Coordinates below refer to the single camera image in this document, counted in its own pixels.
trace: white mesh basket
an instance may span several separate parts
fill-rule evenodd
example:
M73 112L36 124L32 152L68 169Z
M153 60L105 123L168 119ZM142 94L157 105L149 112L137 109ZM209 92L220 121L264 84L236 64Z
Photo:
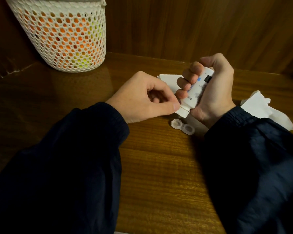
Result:
M6 1L51 67L83 72L104 61L105 0Z

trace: white bottle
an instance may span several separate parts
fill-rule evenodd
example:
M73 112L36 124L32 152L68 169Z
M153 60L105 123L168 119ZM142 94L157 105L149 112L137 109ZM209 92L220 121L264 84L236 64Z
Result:
M181 99L180 108L176 113L183 118L186 118L190 109L195 108L200 101L207 83L211 80L214 71L210 68L204 67L204 72L199 76L197 82L192 84L188 90L188 97Z

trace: forearm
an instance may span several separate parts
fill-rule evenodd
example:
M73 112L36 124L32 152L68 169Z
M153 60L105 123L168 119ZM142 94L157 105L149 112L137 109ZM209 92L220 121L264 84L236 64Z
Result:
M293 134L236 107L206 134L203 161L228 233L278 229L278 214L293 196Z
M0 222L14 216L20 228L29 220L55 229L66 223L71 231L115 228L118 147L128 134L122 116L106 103L74 109L39 144L18 152L0 174Z

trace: right hand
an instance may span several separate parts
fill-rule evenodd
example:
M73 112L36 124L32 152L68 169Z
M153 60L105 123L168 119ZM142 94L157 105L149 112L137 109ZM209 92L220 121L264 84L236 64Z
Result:
M188 96L187 90L203 73L204 66L213 68L215 73L199 104L191 110L191 115L211 128L226 112L235 107L231 96L234 70L221 53L202 57L199 62L193 62L189 69L184 70L182 73L184 78L177 80L181 89L177 90L176 97L184 99Z

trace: elastic cuff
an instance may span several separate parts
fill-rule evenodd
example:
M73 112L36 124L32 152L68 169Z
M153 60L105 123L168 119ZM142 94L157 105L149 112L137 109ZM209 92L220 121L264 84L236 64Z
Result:
M111 141L115 141L120 146L129 135L129 127L122 115L111 105L99 102L87 108L97 119L97 123L110 133Z
M226 132L233 128L239 128L246 124L253 123L257 118L244 111L240 106L236 106L224 114L205 134L205 139L213 136L219 131Z

